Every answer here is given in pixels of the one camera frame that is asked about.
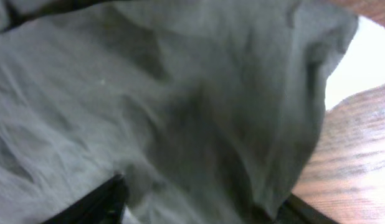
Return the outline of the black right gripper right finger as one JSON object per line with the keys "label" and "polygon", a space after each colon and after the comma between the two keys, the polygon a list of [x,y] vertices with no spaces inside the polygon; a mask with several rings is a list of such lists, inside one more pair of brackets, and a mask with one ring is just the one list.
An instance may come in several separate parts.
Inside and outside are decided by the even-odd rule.
{"label": "black right gripper right finger", "polygon": [[338,224],[338,222],[291,194],[280,207],[275,224]]}

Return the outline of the grey shorts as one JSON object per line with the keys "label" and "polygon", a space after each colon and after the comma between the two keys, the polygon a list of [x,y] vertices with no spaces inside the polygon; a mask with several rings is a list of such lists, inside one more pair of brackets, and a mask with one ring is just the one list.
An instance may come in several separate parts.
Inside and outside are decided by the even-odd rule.
{"label": "grey shorts", "polygon": [[272,223],[358,17],[327,1],[77,1],[0,32],[0,223],[114,175],[123,223]]}

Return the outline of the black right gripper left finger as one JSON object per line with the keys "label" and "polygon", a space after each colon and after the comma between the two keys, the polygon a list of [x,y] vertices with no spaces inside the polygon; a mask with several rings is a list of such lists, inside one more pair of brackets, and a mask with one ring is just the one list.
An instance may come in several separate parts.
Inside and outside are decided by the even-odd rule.
{"label": "black right gripper left finger", "polygon": [[125,176],[117,174],[42,224],[121,224],[128,197]]}

